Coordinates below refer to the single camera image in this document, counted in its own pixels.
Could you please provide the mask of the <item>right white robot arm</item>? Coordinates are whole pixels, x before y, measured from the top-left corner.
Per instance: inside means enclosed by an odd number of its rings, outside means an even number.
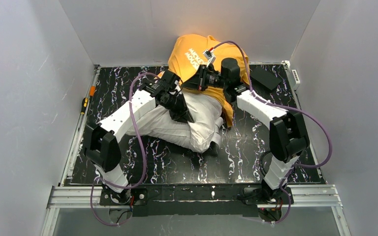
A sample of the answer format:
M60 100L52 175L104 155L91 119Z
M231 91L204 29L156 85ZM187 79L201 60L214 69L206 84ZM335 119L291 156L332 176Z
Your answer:
M212 64L200 65L183 87L193 91L209 88L223 90L227 102L254 116L269 130L269 148L272 161L264 174L262 187L274 191L287 184L300 154L310 144L305 122L300 110L272 104L242 82L240 66L236 59L225 58L219 71Z

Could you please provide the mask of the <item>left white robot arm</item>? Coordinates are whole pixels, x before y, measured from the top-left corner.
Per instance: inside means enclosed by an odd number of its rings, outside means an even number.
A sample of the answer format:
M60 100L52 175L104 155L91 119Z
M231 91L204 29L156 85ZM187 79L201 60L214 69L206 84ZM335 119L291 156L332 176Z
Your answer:
M119 141L130 128L138 130L138 120L157 105L162 105L174 121L194 122L184 96L177 88L180 81L178 75L165 71L161 77L146 81L137 91L131 89L128 101L112 115L86 125L82 153L100 172L98 179L114 192L133 189L145 178L142 174L136 184L129 184L120 166Z

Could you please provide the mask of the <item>white pillow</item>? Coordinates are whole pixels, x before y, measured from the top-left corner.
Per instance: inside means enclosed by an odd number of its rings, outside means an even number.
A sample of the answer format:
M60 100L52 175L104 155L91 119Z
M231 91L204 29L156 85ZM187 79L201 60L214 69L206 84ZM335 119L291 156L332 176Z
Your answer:
M199 153L206 152L212 143L220 147L221 103L204 94L184 91L183 95L194 122L174 121L169 111L158 105L136 122L139 134L160 138Z

